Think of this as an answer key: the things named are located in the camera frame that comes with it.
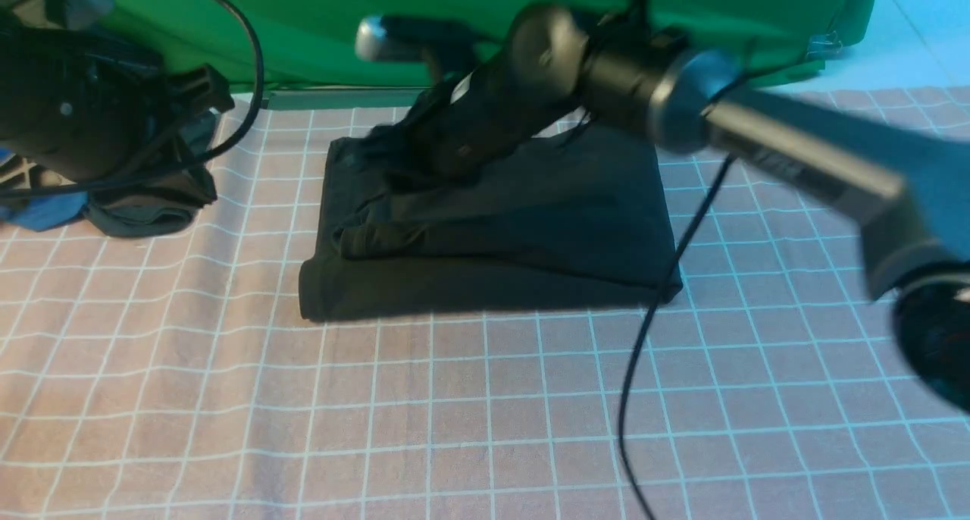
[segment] white floor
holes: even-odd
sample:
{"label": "white floor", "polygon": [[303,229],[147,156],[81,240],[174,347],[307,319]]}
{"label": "white floor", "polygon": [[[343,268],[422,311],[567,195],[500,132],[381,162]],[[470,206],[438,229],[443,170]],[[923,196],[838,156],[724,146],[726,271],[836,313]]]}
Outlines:
{"label": "white floor", "polygon": [[966,0],[876,0],[865,39],[820,77],[786,89],[880,89],[970,84]]}

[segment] blue fabric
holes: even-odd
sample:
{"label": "blue fabric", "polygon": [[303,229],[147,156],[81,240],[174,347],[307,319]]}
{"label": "blue fabric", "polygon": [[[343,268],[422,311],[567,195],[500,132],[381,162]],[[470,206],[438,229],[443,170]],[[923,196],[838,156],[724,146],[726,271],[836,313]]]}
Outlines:
{"label": "blue fabric", "polygon": [[[6,161],[9,156],[8,151],[0,149],[0,161]],[[0,207],[0,220],[34,232],[42,232],[76,219],[86,203],[86,193],[32,199],[27,209],[21,211]]]}

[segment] table surface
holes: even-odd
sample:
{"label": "table surface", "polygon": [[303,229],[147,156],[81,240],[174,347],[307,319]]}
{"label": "table surface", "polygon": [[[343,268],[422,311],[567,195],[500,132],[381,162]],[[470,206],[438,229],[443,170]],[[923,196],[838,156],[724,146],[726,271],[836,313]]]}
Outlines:
{"label": "table surface", "polygon": [[[970,89],[803,96],[970,139]],[[328,144],[403,110],[263,113],[176,236],[0,229],[0,517],[641,518],[637,310],[301,320]],[[661,159],[679,233],[720,156]],[[683,272],[630,403],[659,518],[970,518],[970,424],[902,364],[848,222],[739,165]]]}

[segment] black fabric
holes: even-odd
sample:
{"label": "black fabric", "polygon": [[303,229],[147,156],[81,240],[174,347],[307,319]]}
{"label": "black fabric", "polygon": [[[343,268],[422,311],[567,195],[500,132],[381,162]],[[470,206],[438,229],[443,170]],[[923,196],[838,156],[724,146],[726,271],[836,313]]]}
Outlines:
{"label": "black fabric", "polygon": [[[300,271],[315,322],[642,305],[673,234],[657,155],[592,126],[533,139],[471,184],[412,190],[397,127],[330,144],[318,247]],[[679,276],[661,292],[669,302]]]}
{"label": "black fabric", "polygon": [[88,202],[84,218],[108,237],[156,237],[185,230],[197,211],[160,205],[108,209]]}

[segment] folded black cloth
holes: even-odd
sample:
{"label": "folded black cloth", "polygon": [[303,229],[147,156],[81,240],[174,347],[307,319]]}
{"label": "folded black cloth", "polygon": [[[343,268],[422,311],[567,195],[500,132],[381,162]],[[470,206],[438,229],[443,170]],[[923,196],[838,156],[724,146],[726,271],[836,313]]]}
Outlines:
{"label": "folded black cloth", "polygon": [[658,291],[674,241],[652,145],[593,125],[430,187],[399,134],[330,144],[304,319],[642,305],[682,288],[677,275]]}

